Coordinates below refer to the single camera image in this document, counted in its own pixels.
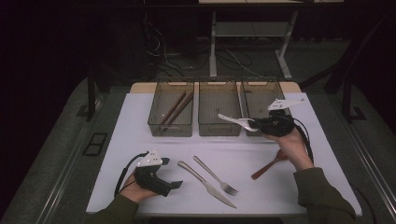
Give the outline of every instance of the hand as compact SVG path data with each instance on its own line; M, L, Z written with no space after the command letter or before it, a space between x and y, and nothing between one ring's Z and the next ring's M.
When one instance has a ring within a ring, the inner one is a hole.
M129 200L140 203L143 200L158 195L157 193L149 190L149 189L142 189L134 179L134 171L125 181L124 187L120 192L120 195L128 198Z
M314 167L314 164L306 153L304 139L296 128L294 128L291 133L282 137L268 134L264 134L263 136L279 144L280 149L288 155L289 161L294 165L297 171Z

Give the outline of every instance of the floor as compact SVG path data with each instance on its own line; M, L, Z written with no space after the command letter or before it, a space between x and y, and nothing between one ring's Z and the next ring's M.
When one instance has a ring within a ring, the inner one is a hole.
M161 69L157 76L208 76L208 42L205 38L198 41L200 54L195 58L185 58L169 48L166 60L159 65ZM274 54L280 44L276 38L219 40L218 76L271 76L282 80ZM336 63L348 44L346 40L291 41L285 58L293 76L292 81L305 81ZM396 189L392 175L396 168L394 133L356 88L353 90L352 105L361 109L366 120L347 123L340 113L342 94L326 94L323 90L326 81L325 77L305 88L304 92L308 94L347 179L356 190L363 210L358 223L375 223L374 219L376 223L395 223L395 215L389 211L394 198L387 198L387 195L393 194L388 189ZM114 86L109 93L98 94L97 112L91 121L86 121L86 87L84 80L70 96L64 112L5 213L2 224L84 222L87 216L85 208L96 175L106 154L106 146L117 122L123 98L129 90L129 87L119 85ZM107 133L103 152L98 157L82 156L81 152L93 133ZM362 151L371 157L380 178L373 175L375 171L361 159ZM282 217L282 220L285 224L307 223L305 217ZM214 223L235 222L224 219ZM262 218L247 218L237 223L268 222Z

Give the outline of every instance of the brown chopstick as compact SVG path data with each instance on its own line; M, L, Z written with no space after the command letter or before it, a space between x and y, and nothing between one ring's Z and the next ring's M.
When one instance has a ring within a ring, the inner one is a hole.
M184 100L184 102L180 105L180 107L177 109L177 111L175 112L175 114L173 115L173 117L171 119L169 119L169 121L166 124L172 124L173 121L175 121L175 119L177 118L177 116L181 113L181 111L183 111L183 109L187 106L187 104L190 102L190 100L192 99L192 96L194 95L194 91L192 91L189 96L187 96L187 99Z
M169 112L163 118L163 121L161 121L161 124L165 124L165 122L169 119L171 114L175 111L177 106L180 104L181 100L183 100L184 96L186 96L186 92L185 91L183 91L183 93L181 93L181 95L178 97L176 103L172 106L172 108L169 110Z

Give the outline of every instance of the right hand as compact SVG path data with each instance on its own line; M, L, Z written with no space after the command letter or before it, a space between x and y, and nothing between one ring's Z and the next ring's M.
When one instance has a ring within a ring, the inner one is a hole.
M314 167L314 164L306 153L304 139L296 128L291 133L282 137L268 134L264 134L263 136L279 144L280 149L288 155L289 161L297 171Z

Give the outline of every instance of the white tabletop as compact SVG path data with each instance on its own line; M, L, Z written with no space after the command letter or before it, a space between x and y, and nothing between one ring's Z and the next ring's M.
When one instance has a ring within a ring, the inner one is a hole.
M285 93L285 97L305 99L304 104L296 105L290 111L309 131L315 165L324 169L329 182L361 216L361 207L306 94ZM244 130L238 137L201 137L198 134L197 94L194 96L192 137L153 137L147 124L152 98L153 93L127 94L87 207L88 213L106 208L113 200L120 173L131 158L156 148L162 157L171 159L157 172L158 177L166 182L184 182L180 189L171 190L167 197L157 196L142 202L138 217L283 217L305 214L305 209L297 204L297 188L292 175L294 168L288 161L277 163L257 180L250 178L275 157L277 144L261 137L247 137ZM237 209L209 195L198 179L177 166L178 161L186 162L221 191L218 182L193 160L194 155L211 167L221 180L239 190L236 196L224 193Z

